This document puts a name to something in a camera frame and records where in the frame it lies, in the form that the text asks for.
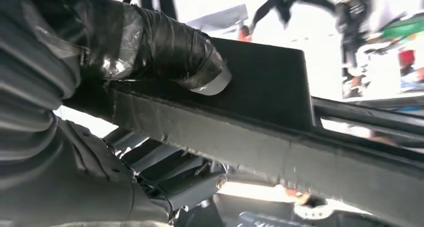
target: black frame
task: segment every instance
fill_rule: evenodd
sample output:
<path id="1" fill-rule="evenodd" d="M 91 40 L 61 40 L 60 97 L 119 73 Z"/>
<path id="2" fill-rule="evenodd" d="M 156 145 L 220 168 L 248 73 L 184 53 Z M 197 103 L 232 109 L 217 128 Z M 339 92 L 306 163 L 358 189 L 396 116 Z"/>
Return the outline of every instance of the black frame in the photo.
<path id="1" fill-rule="evenodd" d="M 226 45 L 233 46 L 222 49 L 217 46 L 224 57 L 228 54 L 250 58 L 254 62 L 255 56 L 246 56 L 240 51 L 241 45 L 254 46 L 262 57 L 265 54 L 263 49 L 272 51 L 271 48 L 275 48 L 286 54 L 275 54 L 274 62 L 282 57 L 293 68 L 282 66 L 288 70 L 286 74 L 304 68 L 303 56 L 298 54 L 300 51 L 225 41 Z M 248 63 L 245 62 L 245 66 L 228 64 L 233 80 L 236 80 L 233 84 L 242 85 L 240 89 L 252 90 L 252 83 L 237 81 L 237 75 L 258 73 L 255 71 L 257 66 Z M 278 80 L 269 78 L 258 80 L 262 85 L 255 84 L 258 88 L 266 88 L 277 81 L 289 82 L 291 79 L 292 76 Z M 313 194 L 343 200 L 393 224 L 421 226 L 424 215 L 417 200 L 424 200 L 423 155 L 322 129 L 319 118 L 336 117 L 416 135 L 424 133 L 424 124 L 417 125 L 424 119 L 319 98 L 312 100 L 314 116 L 312 108 L 305 107 L 300 101 L 309 98 L 307 83 L 296 81 L 291 82 L 290 91 L 299 94 L 298 100 L 281 95 L 282 99 L 286 97 L 285 105 L 279 103 L 278 106 L 285 117 L 276 120 L 269 119 L 269 116 L 278 110 L 275 105 L 278 103 L 262 103 L 263 108 L 256 109 L 258 113 L 237 112 L 237 108 L 230 107 L 249 103 L 240 103 L 239 99 L 239 102 L 229 100 L 225 106 L 215 105 L 228 93 L 209 97 L 206 101 L 198 94 L 166 81 L 117 82 L 108 86 L 90 82 L 83 84 L 65 104 L 194 154 L 266 173 L 286 185 Z M 269 95 L 281 94 L 280 89 L 267 91 L 271 92 L 267 93 Z M 260 93 L 244 94 L 251 95 L 251 105 L 257 104 L 255 100 L 261 98 Z"/>

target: black plastic panel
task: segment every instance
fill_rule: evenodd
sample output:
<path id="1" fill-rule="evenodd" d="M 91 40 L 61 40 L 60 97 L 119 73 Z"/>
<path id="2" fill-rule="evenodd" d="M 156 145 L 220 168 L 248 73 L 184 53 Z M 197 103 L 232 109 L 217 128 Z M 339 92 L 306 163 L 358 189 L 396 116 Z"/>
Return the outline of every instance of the black plastic panel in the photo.
<path id="1" fill-rule="evenodd" d="M 318 131 L 300 51 L 214 41 L 233 74 L 218 95 L 201 96 L 166 81 L 111 83 L 107 90 L 85 83 L 66 104 L 195 154 L 341 199 L 403 227 L 424 223 L 412 204 L 424 199 L 422 158 Z"/>

